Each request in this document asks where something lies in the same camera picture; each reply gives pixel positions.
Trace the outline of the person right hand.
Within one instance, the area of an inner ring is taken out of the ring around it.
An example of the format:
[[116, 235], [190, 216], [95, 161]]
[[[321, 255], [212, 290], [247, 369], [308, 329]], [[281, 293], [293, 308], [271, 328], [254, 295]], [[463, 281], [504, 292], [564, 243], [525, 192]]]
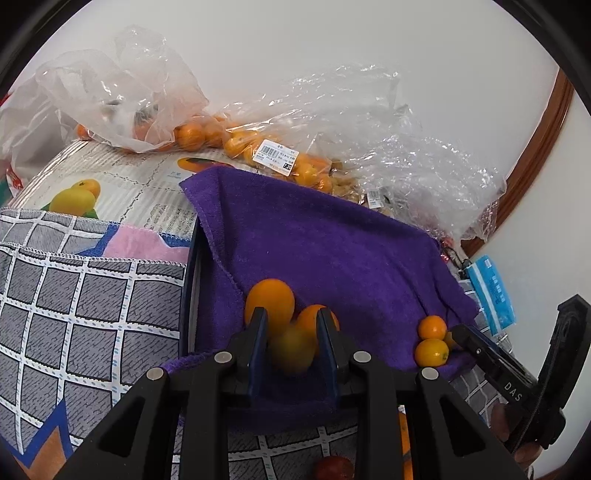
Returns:
[[[510, 416], [513, 414], [509, 404], [497, 403], [494, 405], [491, 414], [491, 431], [500, 441], [509, 439], [512, 422]], [[528, 443], [520, 447], [513, 454], [513, 458], [529, 479], [533, 478], [533, 463], [542, 454], [542, 447], [537, 443]]]

